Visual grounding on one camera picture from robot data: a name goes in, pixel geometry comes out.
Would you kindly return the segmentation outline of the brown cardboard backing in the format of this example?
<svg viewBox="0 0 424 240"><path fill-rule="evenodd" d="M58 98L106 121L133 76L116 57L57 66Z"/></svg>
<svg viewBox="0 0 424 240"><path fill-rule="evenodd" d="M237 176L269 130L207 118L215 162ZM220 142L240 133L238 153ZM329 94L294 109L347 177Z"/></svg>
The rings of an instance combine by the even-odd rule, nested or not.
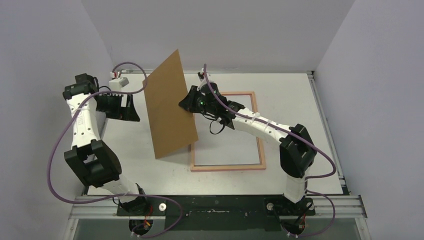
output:
<svg viewBox="0 0 424 240"><path fill-rule="evenodd" d="M198 141L194 115L179 106L188 95L179 50L150 73L143 84L155 158L161 159Z"/></svg>

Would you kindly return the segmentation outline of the blue landscape photo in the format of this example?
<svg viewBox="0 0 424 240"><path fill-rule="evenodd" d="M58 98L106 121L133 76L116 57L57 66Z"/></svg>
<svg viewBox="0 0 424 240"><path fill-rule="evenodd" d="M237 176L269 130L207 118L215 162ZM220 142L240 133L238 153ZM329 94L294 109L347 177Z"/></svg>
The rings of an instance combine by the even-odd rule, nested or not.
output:
<svg viewBox="0 0 424 240"><path fill-rule="evenodd" d="M198 141L194 144L195 166L254 165L260 163L255 136L244 131L233 130L194 115Z"/></svg>

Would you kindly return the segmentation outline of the pink picture frame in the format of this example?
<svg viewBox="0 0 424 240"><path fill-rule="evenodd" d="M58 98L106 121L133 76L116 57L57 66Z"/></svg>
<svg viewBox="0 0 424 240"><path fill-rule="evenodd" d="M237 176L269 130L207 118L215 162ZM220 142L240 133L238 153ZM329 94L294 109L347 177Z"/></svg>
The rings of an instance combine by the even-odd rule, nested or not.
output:
<svg viewBox="0 0 424 240"><path fill-rule="evenodd" d="M257 138L257 145L259 151L259 164L241 164L241 165L195 165L195 150L193 143L190 146L190 171L191 172L226 172L226 171L249 171L249 170L265 170L266 158L264 151L264 143L261 139Z"/></svg>

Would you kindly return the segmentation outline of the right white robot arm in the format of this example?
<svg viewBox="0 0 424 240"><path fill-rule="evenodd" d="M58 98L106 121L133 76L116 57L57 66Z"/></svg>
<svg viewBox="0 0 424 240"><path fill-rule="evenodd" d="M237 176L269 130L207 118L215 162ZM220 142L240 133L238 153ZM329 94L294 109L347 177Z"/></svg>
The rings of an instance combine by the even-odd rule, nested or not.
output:
<svg viewBox="0 0 424 240"><path fill-rule="evenodd" d="M282 207L290 215L302 209L306 177L317 154L306 127L271 121L239 102L228 100L214 82L203 86L192 85L178 105L187 112L211 117L224 127L276 144L279 147L280 167L287 175Z"/></svg>

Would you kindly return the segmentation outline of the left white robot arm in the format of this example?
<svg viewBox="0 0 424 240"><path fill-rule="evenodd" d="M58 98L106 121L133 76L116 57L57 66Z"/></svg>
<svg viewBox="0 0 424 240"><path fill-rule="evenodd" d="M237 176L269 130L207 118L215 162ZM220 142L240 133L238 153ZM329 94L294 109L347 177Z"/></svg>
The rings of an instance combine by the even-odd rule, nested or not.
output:
<svg viewBox="0 0 424 240"><path fill-rule="evenodd" d="M117 155L100 137L96 119L96 113L102 112L109 119L139 122L133 96L128 95L122 106L122 94L100 93L97 78L87 73L76 75L62 95L75 118L71 149L64 153L66 163L84 186L118 195L119 207L129 214L146 214L150 207L144 190L123 176Z"/></svg>

